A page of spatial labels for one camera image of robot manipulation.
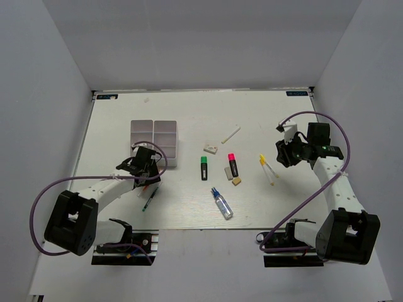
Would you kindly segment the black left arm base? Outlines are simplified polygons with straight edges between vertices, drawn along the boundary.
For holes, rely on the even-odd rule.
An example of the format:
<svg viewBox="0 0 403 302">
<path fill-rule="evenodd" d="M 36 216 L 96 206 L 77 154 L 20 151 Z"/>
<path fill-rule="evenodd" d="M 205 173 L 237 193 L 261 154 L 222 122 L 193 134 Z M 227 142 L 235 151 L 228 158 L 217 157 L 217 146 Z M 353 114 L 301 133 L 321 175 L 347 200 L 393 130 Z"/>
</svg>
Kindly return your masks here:
<svg viewBox="0 0 403 302">
<path fill-rule="evenodd" d="M 91 264 L 94 266 L 151 266 L 157 255 L 159 232 L 134 230 L 111 218 L 97 224 Z"/>
</svg>

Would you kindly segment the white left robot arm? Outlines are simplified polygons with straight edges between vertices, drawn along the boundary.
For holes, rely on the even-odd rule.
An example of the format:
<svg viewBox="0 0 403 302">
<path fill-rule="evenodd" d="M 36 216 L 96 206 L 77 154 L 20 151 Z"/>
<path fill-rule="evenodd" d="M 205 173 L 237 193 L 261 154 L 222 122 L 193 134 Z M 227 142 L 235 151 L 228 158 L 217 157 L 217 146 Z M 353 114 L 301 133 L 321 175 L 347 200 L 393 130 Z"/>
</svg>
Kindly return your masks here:
<svg viewBox="0 0 403 302">
<path fill-rule="evenodd" d="M 123 160 L 108 176 L 96 176 L 95 184 L 59 194 L 45 228 L 44 239 L 69 252 L 84 255 L 92 246 L 102 245 L 126 251 L 137 248 L 132 226 L 110 218 L 99 221 L 99 213 L 114 200 L 138 187 L 160 182 L 158 163 L 167 161 L 157 145 L 142 141 L 134 146 L 135 155 Z"/>
</svg>

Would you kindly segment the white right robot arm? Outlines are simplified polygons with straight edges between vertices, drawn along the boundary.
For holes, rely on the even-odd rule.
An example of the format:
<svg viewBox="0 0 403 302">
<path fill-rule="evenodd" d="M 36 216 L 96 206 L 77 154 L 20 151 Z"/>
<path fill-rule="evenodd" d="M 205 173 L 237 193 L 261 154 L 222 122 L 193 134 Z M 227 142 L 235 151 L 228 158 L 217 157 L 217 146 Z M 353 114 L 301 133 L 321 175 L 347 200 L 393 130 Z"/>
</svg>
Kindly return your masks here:
<svg viewBox="0 0 403 302">
<path fill-rule="evenodd" d="M 322 224 L 290 220 L 284 235 L 285 245 L 293 251 L 308 245 L 322 260 L 367 264 L 380 220 L 365 211 L 353 192 L 342 171 L 344 155 L 339 147 L 331 145 L 329 124 L 309 123 L 305 140 L 299 137 L 297 124 L 292 120 L 279 126 L 278 131 L 284 134 L 284 139 L 276 143 L 277 161 L 285 167 L 308 162 L 325 187 L 323 193 L 329 210 Z"/>
</svg>

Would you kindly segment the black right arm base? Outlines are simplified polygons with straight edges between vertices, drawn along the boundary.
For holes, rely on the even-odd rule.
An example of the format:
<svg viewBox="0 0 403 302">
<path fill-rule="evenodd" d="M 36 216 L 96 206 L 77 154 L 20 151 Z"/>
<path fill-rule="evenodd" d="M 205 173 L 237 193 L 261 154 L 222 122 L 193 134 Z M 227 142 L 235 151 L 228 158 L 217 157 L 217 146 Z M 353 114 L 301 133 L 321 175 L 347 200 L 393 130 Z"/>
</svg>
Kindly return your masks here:
<svg viewBox="0 0 403 302">
<path fill-rule="evenodd" d="M 314 235 L 319 229 L 316 222 L 308 219 L 291 219 L 284 229 L 277 230 L 264 244 L 265 249 L 281 249 L 281 251 L 264 254 L 266 268 L 323 267 L 327 262 L 319 258 L 314 247 L 295 238 L 297 225 L 308 225 L 314 231 Z"/>
</svg>

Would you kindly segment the white pale yellow marker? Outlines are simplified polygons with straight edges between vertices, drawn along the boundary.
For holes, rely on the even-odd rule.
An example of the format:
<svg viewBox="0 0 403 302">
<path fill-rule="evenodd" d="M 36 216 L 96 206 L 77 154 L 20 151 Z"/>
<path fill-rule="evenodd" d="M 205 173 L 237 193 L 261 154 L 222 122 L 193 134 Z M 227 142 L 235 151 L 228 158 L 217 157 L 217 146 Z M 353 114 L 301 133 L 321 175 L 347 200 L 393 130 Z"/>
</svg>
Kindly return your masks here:
<svg viewBox="0 0 403 302">
<path fill-rule="evenodd" d="M 232 131 L 229 135 L 227 135 L 222 141 L 221 144 L 225 144 L 228 140 L 230 140 L 239 130 L 241 129 L 240 126 L 238 126 L 234 131 Z"/>
</svg>

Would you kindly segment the green gel pen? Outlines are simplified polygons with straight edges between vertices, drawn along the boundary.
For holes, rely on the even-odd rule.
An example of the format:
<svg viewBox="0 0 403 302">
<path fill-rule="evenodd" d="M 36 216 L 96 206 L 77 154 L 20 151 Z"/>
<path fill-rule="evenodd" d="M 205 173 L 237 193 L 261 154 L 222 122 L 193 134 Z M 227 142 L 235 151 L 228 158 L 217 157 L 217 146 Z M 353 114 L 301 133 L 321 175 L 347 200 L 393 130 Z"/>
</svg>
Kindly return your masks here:
<svg viewBox="0 0 403 302">
<path fill-rule="evenodd" d="M 154 196 L 156 195 L 156 193 L 158 192 L 159 187 L 156 187 L 155 190 L 152 192 L 152 194 L 149 196 L 146 204 L 144 205 L 144 207 L 142 208 L 142 212 L 145 212 L 146 209 L 148 208 L 148 206 L 150 205 L 151 201 L 154 199 Z"/>
</svg>

